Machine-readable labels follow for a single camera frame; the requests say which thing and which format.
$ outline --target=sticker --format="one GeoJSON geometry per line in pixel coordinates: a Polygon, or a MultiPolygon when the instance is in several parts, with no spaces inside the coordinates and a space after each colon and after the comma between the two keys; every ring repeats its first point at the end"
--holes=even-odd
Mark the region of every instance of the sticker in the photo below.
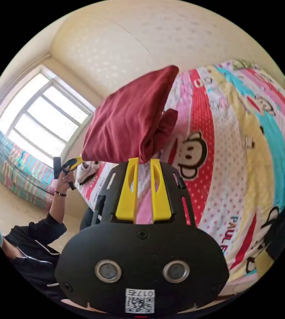
{"type": "Polygon", "coordinates": [[[155,291],[142,289],[126,289],[127,313],[154,313],[155,291]]]}

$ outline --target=red cloth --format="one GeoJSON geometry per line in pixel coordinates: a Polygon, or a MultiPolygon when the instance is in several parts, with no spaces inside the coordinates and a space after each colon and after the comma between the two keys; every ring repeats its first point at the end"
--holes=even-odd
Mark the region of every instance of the red cloth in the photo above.
{"type": "Polygon", "coordinates": [[[179,72],[171,65],[147,73],[108,96],[96,110],[83,145],[84,161],[148,162],[172,132],[178,112],[163,112],[179,72]]]}

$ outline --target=screw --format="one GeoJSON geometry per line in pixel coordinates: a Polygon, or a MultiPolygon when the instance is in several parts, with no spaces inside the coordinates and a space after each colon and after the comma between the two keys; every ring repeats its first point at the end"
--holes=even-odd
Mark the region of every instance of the screw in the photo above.
{"type": "Polygon", "coordinates": [[[64,288],[65,288],[65,290],[66,290],[67,292],[72,292],[72,291],[73,291],[72,286],[71,286],[70,284],[68,284],[68,283],[66,283],[66,284],[64,285],[64,288]]]}
{"type": "Polygon", "coordinates": [[[148,237],[148,233],[146,230],[138,231],[138,238],[139,239],[146,239],[148,237]]]}

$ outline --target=white stripe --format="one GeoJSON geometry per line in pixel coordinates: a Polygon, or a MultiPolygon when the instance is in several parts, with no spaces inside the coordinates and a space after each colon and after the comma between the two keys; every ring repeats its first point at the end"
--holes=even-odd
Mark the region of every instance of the white stripe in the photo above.
{"type": "Polygon", "coordinates": [[[22,252],[20,249],[19,249],[19,251],[25,256],[25,258],[29,258],[29,259],[32,259],[32,260],[36,260],[37,262],[40,262],[40,263],[47,263],[47,264],[53,265],[51,262],[47,262],[47,261],[45,261],[45,260],[38,260],[38,259],[36,259],[36,258],[33,258],[33,257],[31,257],[31,256],[28,256],[28,255],[26,255],[24,252],[22,252]]]}
{"type": "Polygon", "coordinates": [[[59,283],[57,282],[57,283],[52,283],[52,284],[50,284],[50,285],[46,285],[47,287],[55,287],[55,286],[59,286],[59,283]]]}
{"type": "Polygon", "coordinates": [[[41,245],[45,250],[47,250],[51,255],[60,255],[60,253],[51,253],[45,246],[43,246],[41,243],[39,243],[37,240],[35,240],[39,245],[41,245]]]}

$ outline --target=person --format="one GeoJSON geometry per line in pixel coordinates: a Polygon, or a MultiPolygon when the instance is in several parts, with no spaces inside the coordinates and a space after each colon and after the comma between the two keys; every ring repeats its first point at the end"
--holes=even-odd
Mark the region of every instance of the person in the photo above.
{"type": "Polygon", "coordinates": [[[103,312],[91,308],[89,304],[87,308],[84,308],[67,299],[54,276],[60,253],[48,245],[67,230],[63,219],[69,182],[75,182],[73,172],[67,175],[61,172],[57,180],[54,200],[46,218],[37,223],[30,222],[28,226],[14,226],[6,236],[0,232],[0,247],[15,269],[50,299],[59,304],[63,303],[63,306],[68,309],[76,307],[103,312]]]}

